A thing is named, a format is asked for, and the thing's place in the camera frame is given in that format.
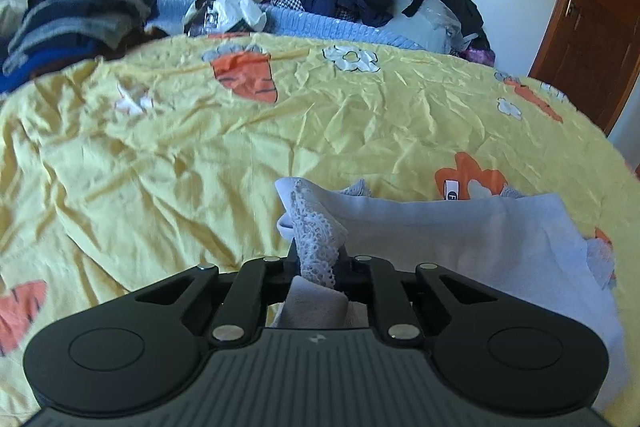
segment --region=yellow bedsheet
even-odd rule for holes
[[[441,198],[452,178],[463,197],[504,182],[558,192],[582,234],[616,253],[632,377],[606,416],[640,424],[640,184],[620,155],[536,80],[334,44],[167,39],[3,103],[0,426],[37,409],[21,358],[45,325],[200,261],[233,271],[286,254],[274,227],[281,176],[326,188],[362,177],[400,201]]]

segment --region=door frame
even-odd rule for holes
[[[529,71],[529,76],[531,78],[537,78],[538,73],[542,68],[542,64],[546,59],[546,54],[548,54],[549,49],[551,48],[551,44],[556,37],[556,33],[558,31],[559,25],[564,19],[564,13],[566,11],[569,0],[556,0],[556,5],[554,6],[554,10],[551,13],[551,19],[549,19],[549,24],[546,26],[545,36],[540,43],[540,48],[538,49],[538,54],[536,55],[535,60],[533,61],[533,65]],[[609,134],[611,129],[613,129],[614,124],[618,120],[620,113],[625,107],[626,100],[629,98],[631,94],[631,90],[633,89],[636,80],[638,79],[638,75],[640,74],[640,57],[636,61],[636,66],[632,72],[632,76],[625,88],[624,93],[622,94],[622,98],[618,102],[615,110],[613,111],[611,118],[607,122],[605,127],[605,134]]]

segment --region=silver screw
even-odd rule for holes
[[[398,341],[411,341],[420,335],[420,330],[411,324],[396,324],[389,328],[389,336]]]
[[[240,326],[233,324],[225,324],[218,326],[213,330],[213,338],[220,342],[230,342],[241,339],[244,335],[244,330]]]

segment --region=black bag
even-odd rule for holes
[[[478,11],[478,6],[472,0],[442,0],[447,7],[455,13],[462,25],[462,36],[477,33],[478,37],[472,41],[474,48],[478,50],[490,50],[489,39],[482,26],[484,21]]]

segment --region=door panel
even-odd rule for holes
[[[607,130],[622,110],[640,63],[640,0],[572,2],[573,10],[556,7],[562,16],[532,73],[565,92],[578,110]]]

